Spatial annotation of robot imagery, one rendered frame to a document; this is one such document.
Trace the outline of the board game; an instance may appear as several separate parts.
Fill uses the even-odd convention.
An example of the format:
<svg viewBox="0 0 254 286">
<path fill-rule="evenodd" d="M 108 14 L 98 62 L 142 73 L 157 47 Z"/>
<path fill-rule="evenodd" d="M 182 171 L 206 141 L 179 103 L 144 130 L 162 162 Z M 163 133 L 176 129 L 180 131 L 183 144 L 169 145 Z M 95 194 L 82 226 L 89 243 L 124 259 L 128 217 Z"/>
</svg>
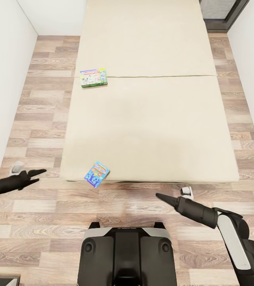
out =
<svg viewBox="0 0 254 286">
<path fill-rule="evenodd" d="M 100 161 L 96 161 L 95 165 L 89 170 L 84 179 L 97 188 L 102 184 L 101 182 L 109 172 L 110 169 L 104 166 Z"/>
<path fill-rule="evenodd" d="M 105 68 L 80 71 L 80 77 L 82 88 L 108 84 Z"/>
</svg>

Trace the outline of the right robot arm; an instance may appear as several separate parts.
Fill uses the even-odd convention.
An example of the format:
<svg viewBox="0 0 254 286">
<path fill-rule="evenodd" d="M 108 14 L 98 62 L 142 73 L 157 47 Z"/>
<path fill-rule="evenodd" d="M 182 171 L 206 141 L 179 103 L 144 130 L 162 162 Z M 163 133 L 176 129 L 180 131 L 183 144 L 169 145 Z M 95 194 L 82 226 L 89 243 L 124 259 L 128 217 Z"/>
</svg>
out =
<svg viewBox="0 0 254 286">
<path fill-rule="evenodd" d="M 156 193 L 156 197 L 176 208 L 182 216 L 215 229 L 218 226 L 240 286 L 254 286 L 254 240 L 243 216 L 193 201 L 191 187 L 181 188 L 182 197 Z M 220 213 L 220 214 L 219 214 Z"/>
</svg>

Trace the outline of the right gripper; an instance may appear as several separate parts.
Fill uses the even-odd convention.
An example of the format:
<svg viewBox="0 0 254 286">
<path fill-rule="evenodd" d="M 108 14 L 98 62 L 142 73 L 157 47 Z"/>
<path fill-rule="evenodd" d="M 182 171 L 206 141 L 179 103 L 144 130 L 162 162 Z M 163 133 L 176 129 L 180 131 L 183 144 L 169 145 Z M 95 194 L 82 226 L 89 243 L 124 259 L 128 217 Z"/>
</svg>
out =
<svg viewBox="0 0 254 286">
<path fill-rule="evenodd" d="M 176 198 L 156 193 L 156 197 L 174 206 L 176 208 L 176 212 L 179 212 L 182 216 L 185 216 L 198 223 L 202 221 L 204 216 L 204 205 L 189 200 L 183 196 Z"/>
</svg>

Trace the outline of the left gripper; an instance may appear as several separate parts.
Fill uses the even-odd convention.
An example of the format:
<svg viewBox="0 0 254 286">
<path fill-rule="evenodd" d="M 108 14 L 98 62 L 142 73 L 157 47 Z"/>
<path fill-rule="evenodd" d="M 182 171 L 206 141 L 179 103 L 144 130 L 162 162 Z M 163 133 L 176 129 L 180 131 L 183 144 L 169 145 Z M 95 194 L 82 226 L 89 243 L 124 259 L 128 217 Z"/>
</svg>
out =
<svg viewBox="0 0 254 286">
<path fill-rule="evenodd" d="M 15 190 L 15 189 L 17 189 L 18 191 L 22 190 L 26 186 L 29 186 L 35 182 L 38 182 L 39 178 L 34 179 L 34 180 L 32 180 L 31 178 L 38 174 L 42 174 L 46 171 L 47 171 L 46 169 L 30 170 L 27 173 L 27 171 L 24 170 L 24 171 L 21 171 L 19 175 L 0 179 L 4 187 L 3 194 L 10 192 L 12 190 Z"/>
</svg>

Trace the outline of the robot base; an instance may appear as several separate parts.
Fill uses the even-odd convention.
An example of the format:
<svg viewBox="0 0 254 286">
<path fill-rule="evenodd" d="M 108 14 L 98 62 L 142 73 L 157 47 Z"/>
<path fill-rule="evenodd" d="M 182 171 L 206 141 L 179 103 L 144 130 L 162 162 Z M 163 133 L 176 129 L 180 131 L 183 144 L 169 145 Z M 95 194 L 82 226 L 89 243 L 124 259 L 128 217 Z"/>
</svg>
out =
<svg viewBox="0 0 254 286">
<path fill-rule="evenodd" d="M 77 286 L 177 286 L 169 231 L 162 222 L 154 228 L 92 222 L 81 246 Z"/>
</svg>

